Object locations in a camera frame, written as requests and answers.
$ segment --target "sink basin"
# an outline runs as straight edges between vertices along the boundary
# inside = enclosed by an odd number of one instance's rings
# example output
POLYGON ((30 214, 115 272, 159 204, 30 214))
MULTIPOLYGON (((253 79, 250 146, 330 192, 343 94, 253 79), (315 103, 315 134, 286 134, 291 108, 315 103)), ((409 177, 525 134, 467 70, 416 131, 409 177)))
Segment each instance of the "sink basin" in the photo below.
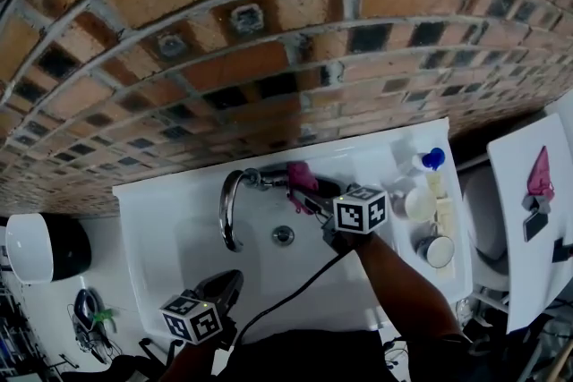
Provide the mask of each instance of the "sink basin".
MULTIPOLYGON (((243 185, 236 194, 234 227, 244 249, 239 253, 228 250, 218 227, 218 202, 222 184, 231 171, 305 160, 317 175, 341 183, 383 186, 399 177, 390 144, 407 136, 420 151, 433 147, 446 151, 449 159, 443 167, 448 172, 444 173, 445 186, 449 196, 461 202, 447 133, 447 120, 439 120, 115 187, 130 276, 144 328, 150 334, 169 337, 158 312, 162 303, 206 277, 241 269, 244 288, 231 311, 241 329, 336 256, 322 240, 316 217, 296 214, 286 190, 261 192, 243 185), (281 225, 295 233, 293 243, 287 247, 272 240, 273 230, 281 225)), ((458 231, 456 256, 448 271, 437 272, 415 255, 411 241, 415 225, 410 225, 390 215, 380 236, 430 278, 450 301, 471 293, 466 231, 458 231)), ((360 261, 351 253, 306 292, 260 320, 245 340, 293 328, 377 329, 385 323, 388 319, 360 261)))

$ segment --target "sink drain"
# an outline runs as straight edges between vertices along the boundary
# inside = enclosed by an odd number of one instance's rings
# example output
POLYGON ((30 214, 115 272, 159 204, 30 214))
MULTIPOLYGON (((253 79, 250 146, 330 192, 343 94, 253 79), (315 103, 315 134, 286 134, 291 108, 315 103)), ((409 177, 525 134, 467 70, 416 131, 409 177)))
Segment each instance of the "sink drain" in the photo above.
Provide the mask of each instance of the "sink drain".
POLYGON ((279 247, 288 247, 295 239, 295 232, 288 226, 279 226, 272 232, 272 241, 279 247))

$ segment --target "pink fabric on table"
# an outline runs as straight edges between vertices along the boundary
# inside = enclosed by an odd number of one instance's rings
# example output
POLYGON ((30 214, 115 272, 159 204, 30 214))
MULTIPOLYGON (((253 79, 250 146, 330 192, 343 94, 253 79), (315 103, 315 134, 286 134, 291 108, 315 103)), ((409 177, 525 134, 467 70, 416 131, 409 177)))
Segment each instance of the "pink fabric on table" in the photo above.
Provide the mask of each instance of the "pink fabric on table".
POLYGON ((552 200, 555 196, 549 174, 549 153, 546 147, 541 149, 541 153, 535 161, 527 181, 527 191, 531 196, 544 196, 547 200, 552 200))
POLYGON ((288 198, 295 204, 296 213, 300 214, 303 211, 306 215, 313 215, 304 204, 293 196, 292 190, 294 186, 299 186, 306 188, 308 190, 317 191, 319 189, 319 183, 312 175, 311 168, 304 162, 290 163, 287 168, 288 172, 288 198))

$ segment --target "person's left arm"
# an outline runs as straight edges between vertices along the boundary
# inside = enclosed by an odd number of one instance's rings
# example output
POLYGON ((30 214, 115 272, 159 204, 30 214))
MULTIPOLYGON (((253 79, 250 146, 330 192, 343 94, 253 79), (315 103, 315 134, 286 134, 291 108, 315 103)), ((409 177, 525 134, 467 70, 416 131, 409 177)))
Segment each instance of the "person's left arm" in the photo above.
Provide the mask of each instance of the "person's left arm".
POLYGON ((213 368, 217 341, 210 339, 201 345, 187 344, 174 358, 160 382, 181 382, 208 378, 213 368))

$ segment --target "fiducial marker cube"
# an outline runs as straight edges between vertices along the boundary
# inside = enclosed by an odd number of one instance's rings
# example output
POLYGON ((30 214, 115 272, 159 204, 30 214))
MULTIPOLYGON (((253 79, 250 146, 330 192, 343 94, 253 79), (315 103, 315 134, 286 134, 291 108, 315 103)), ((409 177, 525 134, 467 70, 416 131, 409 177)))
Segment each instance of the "fiducial marker cube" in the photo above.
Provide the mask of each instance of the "fiducial marker cube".
POLYGON ((159 311, 169 333, 192 344, 200 344, 223 330, 212 302, 175 295, 159 311))
POLYGON ((332 202, 338 231, 368 234, 387 220, 387 193, 382 188, 362 186, 332 202))

